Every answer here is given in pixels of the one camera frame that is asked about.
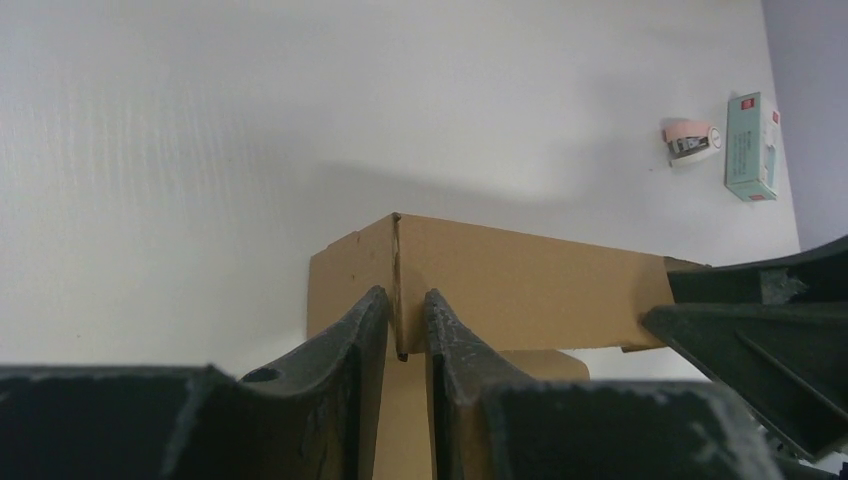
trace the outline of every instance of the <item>brown cardboard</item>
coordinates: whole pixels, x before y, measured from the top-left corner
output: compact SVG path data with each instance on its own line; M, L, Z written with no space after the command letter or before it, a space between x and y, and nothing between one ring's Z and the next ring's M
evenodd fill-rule
M438 288L462 322L496 350L660 343L639 326L673 303L665 259L435 218L393 214L312 257L310 336L369 287L394 308L399 353L424 350L424 294Z
M502 355L539 380L589 378L586 365L557 351L502 352ZM374 457L375 480L433 478L425 361L425 355L411 355L406 363L386 361Z

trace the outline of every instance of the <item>green box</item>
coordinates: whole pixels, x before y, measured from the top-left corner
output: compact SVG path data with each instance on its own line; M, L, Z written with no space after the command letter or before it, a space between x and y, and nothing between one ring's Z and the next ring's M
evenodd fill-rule
M781 146L780 114L759 92L728 102L724 185L743 202L776 200Z

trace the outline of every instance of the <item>table surface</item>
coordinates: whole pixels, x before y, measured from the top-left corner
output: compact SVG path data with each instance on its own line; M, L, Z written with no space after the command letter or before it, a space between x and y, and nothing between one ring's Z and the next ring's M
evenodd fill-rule
M759 0L0 7L0 361L214 362L304 338L307 261L392 211L714 265L798 251L660 125L774 98ZM595 378L701 378L668 349Z

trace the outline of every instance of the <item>gray wall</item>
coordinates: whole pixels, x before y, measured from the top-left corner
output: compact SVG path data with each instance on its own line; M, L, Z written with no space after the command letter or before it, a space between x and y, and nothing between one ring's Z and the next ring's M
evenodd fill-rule
M848 233L848 1L763 0L798 236Z

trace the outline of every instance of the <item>roll of tape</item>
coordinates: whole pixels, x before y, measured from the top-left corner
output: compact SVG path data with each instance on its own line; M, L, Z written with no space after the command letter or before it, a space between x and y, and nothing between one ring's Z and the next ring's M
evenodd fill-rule
M721 150L721 133L709 122L685 120L663 130L671 166L691 165Z

